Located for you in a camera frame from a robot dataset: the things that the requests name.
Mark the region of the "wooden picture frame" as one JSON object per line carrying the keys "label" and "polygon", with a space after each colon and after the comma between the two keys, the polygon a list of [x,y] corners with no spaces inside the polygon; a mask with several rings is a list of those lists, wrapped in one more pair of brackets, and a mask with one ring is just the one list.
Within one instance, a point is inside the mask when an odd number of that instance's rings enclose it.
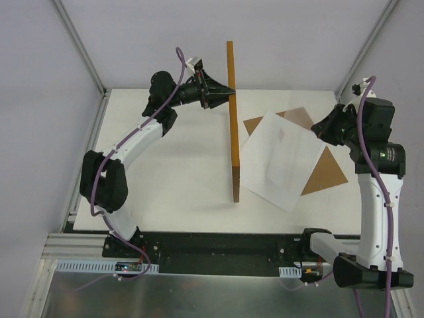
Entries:
{"label": "wooden picture frame", "polygon": [[[232,41],[227,41],[227,79],[231,89],[236,89],[235,55]],[[233,202],[240,201],[240,154],[239,154],[239,127],[237,113],[237,97],[229,96],[229,131],[231,145],[231,170],[233,186]]]}

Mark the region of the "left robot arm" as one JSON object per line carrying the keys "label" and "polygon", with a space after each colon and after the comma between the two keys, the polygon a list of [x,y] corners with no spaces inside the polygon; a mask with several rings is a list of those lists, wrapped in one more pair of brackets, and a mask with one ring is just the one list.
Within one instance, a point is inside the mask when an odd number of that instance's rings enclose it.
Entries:
{"label": "left robot arm", "polygon": [[215,81],[203,68],[196,68],[186,82],[175,82],[166,71],[156,72],[150,80],[148,103],[135,127],[109,148],[85,153],[79,193],[93,207],[91,215],[102,216],[120,238],[117,250],[124,257],[132,258],[140,250],[139,229],[126,202],[131,164],[170,131],[178,116],[177,106],[199,102],[204,109],[213,109],[234,94],[234,89]]}

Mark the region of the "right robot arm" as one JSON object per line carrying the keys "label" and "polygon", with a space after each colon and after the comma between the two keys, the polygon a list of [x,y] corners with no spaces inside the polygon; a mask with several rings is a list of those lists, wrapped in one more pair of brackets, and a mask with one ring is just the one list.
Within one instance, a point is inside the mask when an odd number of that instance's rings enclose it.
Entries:
{"label": "right robot arm", "polygon": [[402,145],[389,142],[395,114],[392,102],[368,97],[359,108],[337,104],[311,130],[334,146],[347,146],[360,187],[361,232],[356,252],[349,251],[332,232],[306,228],[296,248],[305,261],[321,257],[333,267],[340,288],[385,290],[411,288],[398,240],[398,203],[405,175]]}

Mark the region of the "white photo paper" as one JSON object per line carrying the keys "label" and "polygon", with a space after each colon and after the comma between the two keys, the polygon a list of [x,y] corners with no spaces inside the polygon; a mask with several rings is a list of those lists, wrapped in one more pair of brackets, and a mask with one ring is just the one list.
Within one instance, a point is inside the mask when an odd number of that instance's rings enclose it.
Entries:
{"label": "white photo paper", "polygon": [[267,112],[240,152],[240,182],[291,213],[322,155],[313,132]]}

